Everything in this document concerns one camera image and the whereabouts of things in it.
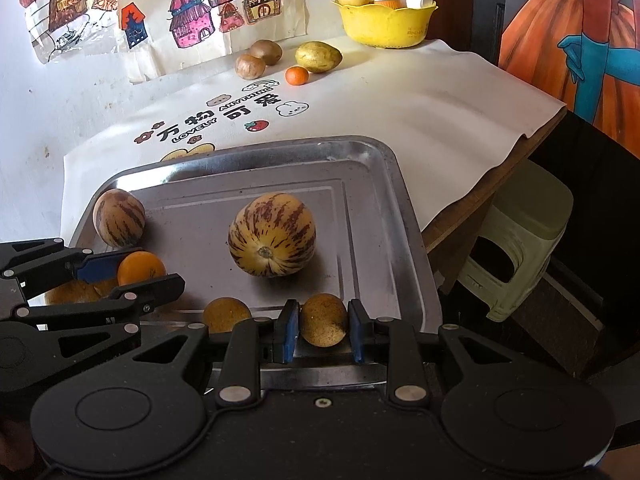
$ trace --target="pink house drawing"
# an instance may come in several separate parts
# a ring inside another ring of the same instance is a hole
[[[171,0],[169,31],[179,48],[198,44],[214,33],[210,11],[211,7],[202,0]]]

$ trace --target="yellow striped fruit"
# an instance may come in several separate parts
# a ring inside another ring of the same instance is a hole
[[[108,246],[133,247],[145,228],[145,208],[131,193],[110,189],[95,203],[94,227]]]
[[[296,197],[267,193],[245,206],[229,227],[229,251],[252,276],[288,276],[314,255],[316,224]]]

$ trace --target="white wall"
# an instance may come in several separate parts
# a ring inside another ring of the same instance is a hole
[[[306,0],[313,39],[342,34],[330,1]],[[18,0],[0,0],[0,9],[0,242],[60,234],[63,156],[79,143],[232,66],[229,56],[132,86],[115,54],[42,65]]]

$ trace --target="yellow plastic basket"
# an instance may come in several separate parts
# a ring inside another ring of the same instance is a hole
[[[390,9],[377,4],[341,5],[344,30],[352,40],[382,48],[404,48],[420,43],[427,35],[436,2],[423,9]]]

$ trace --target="orange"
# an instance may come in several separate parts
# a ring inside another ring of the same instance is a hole
[[[304,67],[292,66],[291,68],[287,68],[287,71],[284,73],[284,79],[286,79],[290,85],[300,86],[309,81],[309,72]]]
[[[160,278],[166,270],[160,258],[147,251],[131,253],[118,266],[118,285],[146,282],[153,278]]]

